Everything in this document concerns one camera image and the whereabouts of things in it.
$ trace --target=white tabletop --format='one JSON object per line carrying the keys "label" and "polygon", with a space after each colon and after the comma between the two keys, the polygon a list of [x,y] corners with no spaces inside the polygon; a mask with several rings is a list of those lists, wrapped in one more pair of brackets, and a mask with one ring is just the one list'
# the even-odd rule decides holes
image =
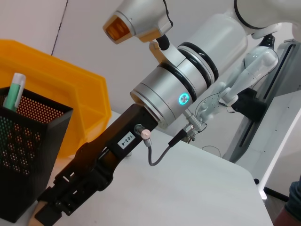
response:
{"label": "white tabletop", "polygon": [[[112,120],[118,114],[113,113]],[[171,136],[152,132],[153,158]],[[251,174],[184,142],[151,167],[141,143],[117,167],[112,184],[56,226],[272,226]],[[59,160],[54,175],[67,161]],[[15,224],[24,226],[30,208]],[[13,224],[0,220],[0,226]]]}

